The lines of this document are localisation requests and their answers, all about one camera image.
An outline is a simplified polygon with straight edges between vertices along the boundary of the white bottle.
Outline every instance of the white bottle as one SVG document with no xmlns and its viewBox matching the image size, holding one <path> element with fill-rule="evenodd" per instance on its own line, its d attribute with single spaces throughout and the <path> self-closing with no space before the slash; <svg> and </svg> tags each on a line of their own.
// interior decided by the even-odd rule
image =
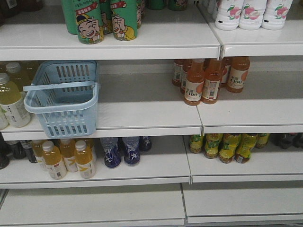
<svg viewBox="0 0 303 227">
<path fill-rule="evenodd" d="M 268 0 L 261 26 L 269 30 L 282 29 L 292 2 L 293 0 Z"/>
<path fill-rule="evenodd" d="M 256 30 L 261 27 L 267 0 L 244 0 L 239 27 Z"/>
<path fill-rule="evenodd" d="M 218 29 L 231 31 L 238 27 L 244 0 L 220 0 L 215 25 Z"/>
</svg>

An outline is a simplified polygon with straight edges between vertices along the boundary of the bottle cap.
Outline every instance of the bottle cap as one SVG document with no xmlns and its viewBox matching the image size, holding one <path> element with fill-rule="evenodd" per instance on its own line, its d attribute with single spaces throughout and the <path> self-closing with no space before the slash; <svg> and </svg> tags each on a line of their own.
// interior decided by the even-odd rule
<svg viewBox="0 0 303 227">
<path fill-rule="evenodd" d="M 8 63 L 5 67 L 9 73 L 17 73 L 21 70 L 21 65 L 16 61 Z"/>
<path fill-rule="evenodd" d="M 51 151 L 51 150 L 53 150 L 53 148 L 54 148 L 54 144 L 52 141 L 48 140 L 42 144 L 42 149 L 44 151 Z"/>
</svg>

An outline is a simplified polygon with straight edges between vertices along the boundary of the light blue basket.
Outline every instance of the light blue basket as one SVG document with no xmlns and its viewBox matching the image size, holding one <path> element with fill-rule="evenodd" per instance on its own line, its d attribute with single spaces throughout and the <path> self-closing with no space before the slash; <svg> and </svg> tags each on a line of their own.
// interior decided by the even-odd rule
<svg viewBox="0 0 303 227">
<path fill-rule="evenodd" d="M 25 97 L 51 139 L 91 135 L 98 118 L 95 61 L 48 61 L 40 65 Z"/>
</svg>

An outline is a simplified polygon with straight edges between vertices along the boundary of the can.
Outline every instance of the can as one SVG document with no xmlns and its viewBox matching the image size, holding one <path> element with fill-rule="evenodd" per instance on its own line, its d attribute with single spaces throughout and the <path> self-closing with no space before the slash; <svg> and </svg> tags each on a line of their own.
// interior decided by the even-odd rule
<svg viewBox="0 0 303 227">
<path fill-rule="evenodd" d="M 137 37 L 137 1 L 110 0 L 113 34 L 117 40 L 129 41 Z"/>
</svg>

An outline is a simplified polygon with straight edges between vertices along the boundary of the white label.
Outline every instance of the white label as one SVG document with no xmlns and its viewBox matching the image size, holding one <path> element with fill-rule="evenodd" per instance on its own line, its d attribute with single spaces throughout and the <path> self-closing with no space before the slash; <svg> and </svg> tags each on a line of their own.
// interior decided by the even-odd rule
<svg viewBox="0 0 303 227">
<path fill-rule="evenodd" d="M 22 127 L 30 121 L 29 112 L 24 108 L 23 98 L 10 105 L 1 105 L 3 112 L 13 127 Z"/>
<path fill-rule="evenodd" d="M 75 156 L 73 156 L 73 157 L 64 157 L 63 159 L 64 159 L 65 166 L 67 168 L 67 171 L 70 171 L 70 172 L 77 172 L 78 171 Z"/>
<path fill-rule="evenodd" d="M 193 83 L 187 79 L 184 97 L 188 101 L 199 101 L 201 99 L 203 84 L 204 81 L 201 83 Z"/>
<path fill-rule="evenodd" d="M 95 165 L 93 162 L 88 162 L 87 164 L 80 165 L 77 163 L 78 170 L 80 175 L 85 178 L 91 178 L 96 173 Z"/>
<path fill-rule="evenodd" d="M 202 97 L 205 99 L 214 100 L 217 98 L 220 87 L 220 81 L 205 80 L 203 86 Z"/>
<path fill-rule="evenodd" d="M 55 165 L 46 165 L 47 171 L 49 173 L 49 175 L 56 180 L 59 180 L 61 178 L 63 178 L 66 173 L 66 167 L 65 164 L 63 162 L 63 159 L 61 158 L 61 161 Z"/>
<path fill-rule="evenodd" d="M 234 89 L 243 88 L 247 75 L 248 70 L 241 71 L 232 68 L 228 79 L 228 86 Z"/>
</svg>

